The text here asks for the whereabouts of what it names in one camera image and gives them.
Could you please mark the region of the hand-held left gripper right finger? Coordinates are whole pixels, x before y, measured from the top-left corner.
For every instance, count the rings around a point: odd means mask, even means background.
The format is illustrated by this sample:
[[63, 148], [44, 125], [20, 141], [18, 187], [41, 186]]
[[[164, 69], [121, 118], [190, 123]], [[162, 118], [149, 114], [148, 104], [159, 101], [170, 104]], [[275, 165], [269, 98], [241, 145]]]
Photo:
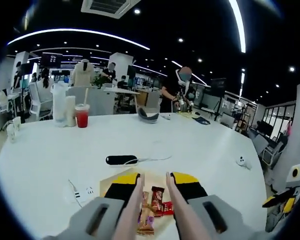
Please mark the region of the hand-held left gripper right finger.
[[192, 175], [171, 172], [169, 194], [181, 240], [264, 240], [264, 231], [244, 224], [242, 214], [216, 195], [208, 195]]

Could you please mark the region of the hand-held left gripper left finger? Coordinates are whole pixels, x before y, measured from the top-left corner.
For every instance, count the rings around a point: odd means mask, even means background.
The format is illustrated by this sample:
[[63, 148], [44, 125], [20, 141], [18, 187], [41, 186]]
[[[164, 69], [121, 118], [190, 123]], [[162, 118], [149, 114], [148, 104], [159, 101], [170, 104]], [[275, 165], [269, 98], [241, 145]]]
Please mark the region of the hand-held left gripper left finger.
[[141, 209], [141, 175], [131, 173], [112, 182], [69, 220], [68, 227], [45, 240], [134, 240]]

